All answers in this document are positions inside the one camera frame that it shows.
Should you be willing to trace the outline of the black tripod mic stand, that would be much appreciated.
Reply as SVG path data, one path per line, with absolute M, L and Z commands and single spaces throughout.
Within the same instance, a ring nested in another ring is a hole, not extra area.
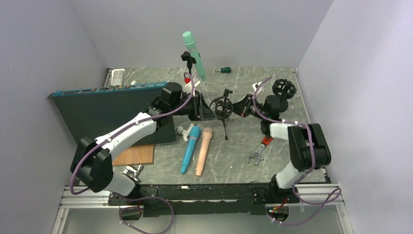
M 226 133 L 225 120 L 228 119 L 233 113 L 233 104 L 228 98 L 229 94 L 233 92 L 229 89 L 225 89 L 222 96 L 215 98 L 209 105 L 209 108 L 214 112 L 218 117 L 224 127 L 225 140 L 228 140 Z

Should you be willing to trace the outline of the blue microphone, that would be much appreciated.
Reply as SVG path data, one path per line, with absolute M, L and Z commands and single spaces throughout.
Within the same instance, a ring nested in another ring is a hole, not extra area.
M 193 126 L 191 131 L 189 132 L 187 147 L 184 153 L 182 165 L 181 165 L 181 174 L 185 174 L 187 169 L 190 165 L 190 161 L 192 159 L 193 151 L 200 135 L 200 127 Z

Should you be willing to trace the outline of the pink microphone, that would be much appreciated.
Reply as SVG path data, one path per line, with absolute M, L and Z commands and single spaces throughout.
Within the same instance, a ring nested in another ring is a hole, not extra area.
M 203 173 L 205 160 L 206 160 L 207 152 L 208 152 L 208 147 L 209 147 L 210 140 L 212 139 L 212 136 L 213 136 L 213 130 L 211 128 L 205 128 L 203 130 L 201 147 L 200 147 L 200 151 L 198 155 L 197 166 L 195 169 L 196 176 L 201 176 Z

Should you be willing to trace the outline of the black shock mount stand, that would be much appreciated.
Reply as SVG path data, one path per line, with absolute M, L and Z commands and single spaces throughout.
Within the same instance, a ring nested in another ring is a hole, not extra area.
M 272 91 L 280 99 L 279 112 L 285 112 L 288 108 L 288 100 L 297 92 L 295 85 L 287 79 L 278 79 L 272 86 Z

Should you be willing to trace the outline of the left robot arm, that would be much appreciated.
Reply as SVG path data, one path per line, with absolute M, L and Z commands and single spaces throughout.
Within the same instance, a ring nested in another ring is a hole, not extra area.
M 188 116 L 191 121 L 218 118 L 200 92 L 184 92 L 180 84 L 167 83 L 160 95 L 127 123 L 96 139 L 80 140 L 70 168 L 71 193 L 77 193 L 73 186 L 78 178 L 95 193 L 114 192 L 125 203 L 135 204 L 140 198 L 139 185 L 127 175 L 115 174 L 113 160 L 134 143 L 161 130 L 173 116 Z

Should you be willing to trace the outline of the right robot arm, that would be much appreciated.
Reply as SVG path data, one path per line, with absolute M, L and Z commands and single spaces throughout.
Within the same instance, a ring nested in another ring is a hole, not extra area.
M 249 94 L 233 104 L 233 113 L 259 118 L 261 132 L 267 138 L 288 142 L 290 161 L 273 176 L 274 186 L 268 189 L 269 198 L 274 202 L 281 202 L 287 196 L 287 189 L 293 188 L 313 170 L 329 165 L 332 159 L 321 126 L 282 121 L 280 113 L 287 107 L 287 100 L 276 95 L 267 96 L 261 104 Z

